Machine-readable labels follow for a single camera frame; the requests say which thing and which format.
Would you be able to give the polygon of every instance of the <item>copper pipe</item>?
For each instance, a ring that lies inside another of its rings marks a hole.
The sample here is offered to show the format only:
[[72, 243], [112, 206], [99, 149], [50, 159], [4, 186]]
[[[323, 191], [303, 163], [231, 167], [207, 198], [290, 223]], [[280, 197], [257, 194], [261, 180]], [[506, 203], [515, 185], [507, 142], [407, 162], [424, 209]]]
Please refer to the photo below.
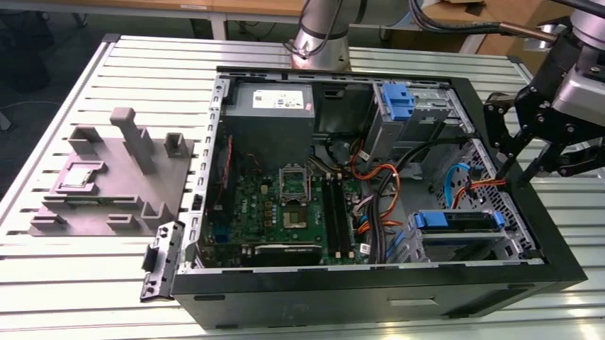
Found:
[[541, 30], [534, 30], [514, 23], [507, 23], [506, 21], [499, 24], [499, 29], [507, 33], [513, 33], [514, 35], [521, 35], [526, 38], [534, 38], [547, 43], [553, 43], [557, 40], [555, 34], [542, 32]]

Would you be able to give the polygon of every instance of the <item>ram slot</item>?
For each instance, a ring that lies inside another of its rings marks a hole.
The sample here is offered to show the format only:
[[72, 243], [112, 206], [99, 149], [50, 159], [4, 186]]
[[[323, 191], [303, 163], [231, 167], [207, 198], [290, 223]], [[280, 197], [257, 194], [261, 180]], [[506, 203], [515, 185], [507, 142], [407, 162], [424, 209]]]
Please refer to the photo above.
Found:
[[351, 251], [351, 236], [348, 234], [347, 210], [344, 204], [344, 193], [342, 191], [342, 181], [331, 182], [331, 199], [334, 203], [334, 216], [338, 231], [338, 245], [340, 256], [348, 257]]
[[328, 255], [334, 256], [339, 249], [339, 246], [330, 183], [331, 179], [322, 180], [324, 233], [328, 238]]

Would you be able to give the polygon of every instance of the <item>green motherboard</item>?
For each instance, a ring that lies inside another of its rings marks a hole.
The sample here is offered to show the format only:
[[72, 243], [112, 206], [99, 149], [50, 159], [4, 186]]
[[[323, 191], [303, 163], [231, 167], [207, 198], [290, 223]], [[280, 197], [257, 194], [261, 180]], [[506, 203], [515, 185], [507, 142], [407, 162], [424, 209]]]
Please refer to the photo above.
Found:
[[[304, 191], [300, 178], [290, 177], [283, 180], [283, 192]], [[352, 208], [351, 197], [359, 195], [359, 183], [355, 180], [342, 181], [342, 191], [346, 199], [346, 209]], [[235, 188], [235, 206], [231, 225], [213, 225], [216, 239], [216, 254], [223, 259], [236, 255], [232, 250], [224, 254], [227, 244], [296, 244], [312, 243], [323, 249], [322, 264], [362, 264], [364, 256], [354, 249], [352, 257], [343, 254], [338, 258], [328, 255], [327, 235], [324, 224], [324, 203], [322, 199], [322, 177], [310, 177], [310, 201], [306, 206], [298, 203], [282, 204], [279, 176], [247, 175], [237, 179]], [[351, 244], [354, 244], [352, 229], [350, 229]]]

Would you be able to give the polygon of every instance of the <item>aluminum table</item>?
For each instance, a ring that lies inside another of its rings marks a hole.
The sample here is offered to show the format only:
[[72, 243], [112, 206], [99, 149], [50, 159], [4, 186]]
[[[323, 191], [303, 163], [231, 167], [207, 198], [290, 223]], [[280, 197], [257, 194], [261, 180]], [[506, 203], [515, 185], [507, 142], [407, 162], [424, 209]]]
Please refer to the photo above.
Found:
[[[112, 108], [129, 106], [151, 137], [180, 132], [196, 140], [199, 153], [217, 65], [288, 67], [290, 57], [272, 43], [121, 36], [100, 44], [0, 202], [0, 339], [605, 338], [602, 170], [533, 182], [589, 280], [479, 319], [205, 332], [175, 302], [139, 303], [149, 237], [30, 237], [29, 220], [71, 152], [65, 139], [73, 126], [93, 125], [111, 137], [119, 133], [108, 123]], [[491, 91], [518, 91], [530, 78], [521, 64], [493, 56], [351, 48], [351, 65], [359, 72], [468, 78], [482, 99]], [[514, 115], [507, 123], [514, 131]], [[530, 144], [522, 164], [542, 145]], [[197, 168], [193, 160], [191, 170]], [[188, 207], [192, 198], [184, 196]]]

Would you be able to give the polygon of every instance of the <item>power supply label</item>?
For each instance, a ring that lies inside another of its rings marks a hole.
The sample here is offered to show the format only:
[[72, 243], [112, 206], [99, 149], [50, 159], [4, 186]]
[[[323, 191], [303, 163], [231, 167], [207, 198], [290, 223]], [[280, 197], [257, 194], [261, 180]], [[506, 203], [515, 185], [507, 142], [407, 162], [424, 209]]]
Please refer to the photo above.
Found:
[[302, 91], [256, 90], [252, 98], [252, 108], [292, 108], [303, 109]]

